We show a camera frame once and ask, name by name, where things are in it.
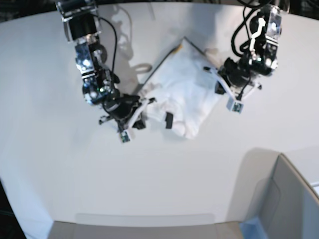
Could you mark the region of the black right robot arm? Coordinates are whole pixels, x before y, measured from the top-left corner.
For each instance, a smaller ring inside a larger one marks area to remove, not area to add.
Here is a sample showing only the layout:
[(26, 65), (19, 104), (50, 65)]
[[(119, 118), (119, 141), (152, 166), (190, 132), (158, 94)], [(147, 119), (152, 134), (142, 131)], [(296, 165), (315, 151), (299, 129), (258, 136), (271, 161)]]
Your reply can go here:
[(68, 42), (75, 46), (76, 67), (85, 101), (100, 106), (99, 124), (114, 120), (120, 141), (157, 120), (178, 136), (193, 139), (221, 96), (215, 92), (217, 69), (192, 42), (183, 38), (157, 65), (133, 94), (122, 92), (114, 67), (106, 65), (107, 51), (100, 43), (98, 6), (93, 0), (58, 0)]

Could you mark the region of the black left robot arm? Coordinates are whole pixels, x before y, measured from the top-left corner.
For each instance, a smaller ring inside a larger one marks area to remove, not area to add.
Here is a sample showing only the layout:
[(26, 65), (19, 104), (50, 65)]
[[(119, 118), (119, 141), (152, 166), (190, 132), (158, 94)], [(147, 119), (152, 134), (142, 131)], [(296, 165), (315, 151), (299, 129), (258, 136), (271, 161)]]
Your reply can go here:
[(162, 122), (191, 138), (223, 96), (229, 111), (243, 111), (246, 99), (262, 88), (259, 77), (271, 76), (278, 66), (283, 12), (274, 0), (248, 2), (245, 7), (250, 12), (243, 14), (238, 30), (246, 29), (248, 38), (239, 48), (232, 45), (238, 59), (227, 58), (216, 67), (206, 52), (182, 39), (141, 89), (143, 119)]

